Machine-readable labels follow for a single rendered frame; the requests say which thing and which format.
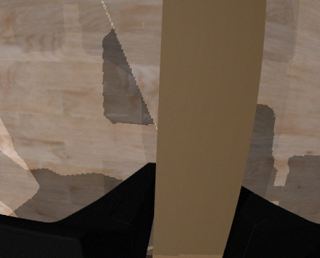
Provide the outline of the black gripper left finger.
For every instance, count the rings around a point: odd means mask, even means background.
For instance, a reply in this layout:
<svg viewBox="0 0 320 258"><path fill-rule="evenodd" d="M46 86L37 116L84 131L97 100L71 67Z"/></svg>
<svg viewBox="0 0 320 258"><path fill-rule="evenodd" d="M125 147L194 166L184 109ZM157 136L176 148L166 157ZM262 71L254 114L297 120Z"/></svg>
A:
<svg viewBox="0 0 320 258"><path fill-rule="evenodd" d="M156 163L89 206L46 223L0 214L0 258L145 258L154 218Z"/></svg>

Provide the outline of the long brown wooden beam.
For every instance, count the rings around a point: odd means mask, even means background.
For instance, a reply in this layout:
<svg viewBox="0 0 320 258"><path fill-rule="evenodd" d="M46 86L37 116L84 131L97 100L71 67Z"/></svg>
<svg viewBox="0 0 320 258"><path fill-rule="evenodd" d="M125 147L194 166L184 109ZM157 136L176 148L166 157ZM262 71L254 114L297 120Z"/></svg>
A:
<svg viewBox="0 0 320 258"><path fill-rule="evenodd" d="M266 0L163 0L153 258L223 258L260 87Z"/></svg>

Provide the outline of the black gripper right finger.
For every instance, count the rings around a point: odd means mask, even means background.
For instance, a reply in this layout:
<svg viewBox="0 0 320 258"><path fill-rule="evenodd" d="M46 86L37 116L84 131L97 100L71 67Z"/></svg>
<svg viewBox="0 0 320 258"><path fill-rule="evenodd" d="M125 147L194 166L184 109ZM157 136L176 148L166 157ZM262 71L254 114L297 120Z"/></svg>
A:
<svg viewBox="0 0 320 258"><path fill-rule="evenodd" d="M242 186L223 258L320 258L320 224Z"/></svg>

